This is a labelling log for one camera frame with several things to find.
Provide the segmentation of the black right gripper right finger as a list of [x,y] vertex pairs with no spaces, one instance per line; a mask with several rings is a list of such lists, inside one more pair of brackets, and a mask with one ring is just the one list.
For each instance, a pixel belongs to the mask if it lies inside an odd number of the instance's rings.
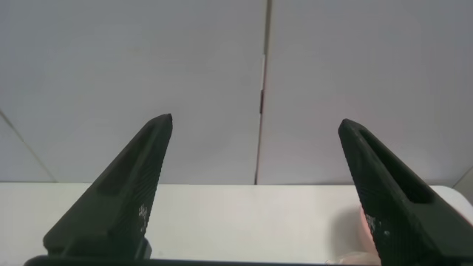
[[470,265],[472,224],[373,133],[338,128],[372,240],[384,265]]

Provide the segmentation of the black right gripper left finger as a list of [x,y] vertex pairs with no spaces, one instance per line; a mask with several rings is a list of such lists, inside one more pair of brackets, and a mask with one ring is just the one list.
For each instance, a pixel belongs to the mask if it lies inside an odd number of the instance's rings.
[[43,238],[49,256],[147,259],[145,238],[172,116],[151,119]]

